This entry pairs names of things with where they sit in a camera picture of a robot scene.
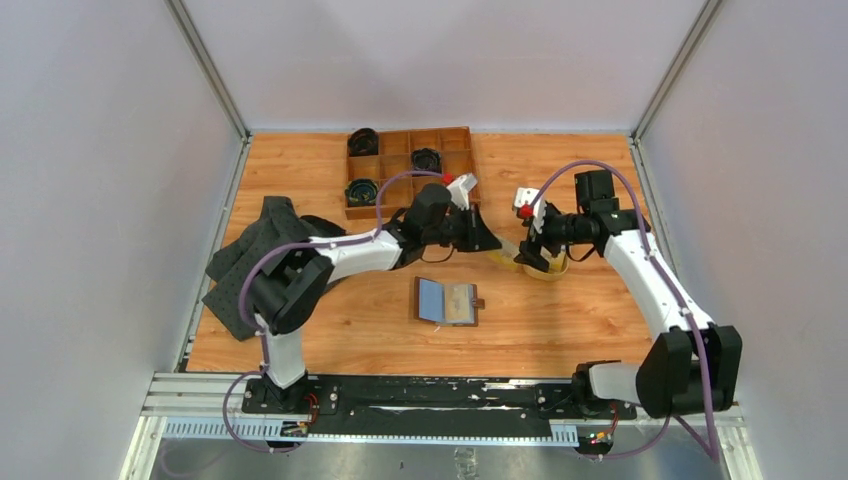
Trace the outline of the brown leather card holder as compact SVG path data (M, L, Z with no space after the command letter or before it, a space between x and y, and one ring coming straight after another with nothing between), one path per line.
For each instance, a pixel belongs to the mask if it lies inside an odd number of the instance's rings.
M476 327L485 300L473 283L443 283L423 277L412 282L411 317L437 326Z

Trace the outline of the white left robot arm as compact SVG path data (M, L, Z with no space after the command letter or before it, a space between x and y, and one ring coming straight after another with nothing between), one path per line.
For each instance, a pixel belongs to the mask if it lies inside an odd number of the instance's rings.
M502 243L478 204L456 185L429 183L385 223L361 234L309 237L266 253L247 273L237 311L260 336L260 376L268 400L283 413L306 400L302 328L326 287L369 272L388 272L421 260L431 245L456 253L496 251Z

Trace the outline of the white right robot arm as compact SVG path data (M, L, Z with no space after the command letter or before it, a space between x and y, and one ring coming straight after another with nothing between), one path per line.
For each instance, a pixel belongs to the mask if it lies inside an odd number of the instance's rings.
M550 265L544 252L557 256L574 245L589 246L623 280L652 335L640 364L579 365L572 406L589 418L611 401L638 404L653 418L726 411L735 400L741 335L716 324L673 276L641 209L621 207L613 177L607 169L576 174L574 213L560 211L542 189L520 187L513 199L527 229L517 263L543 271Z

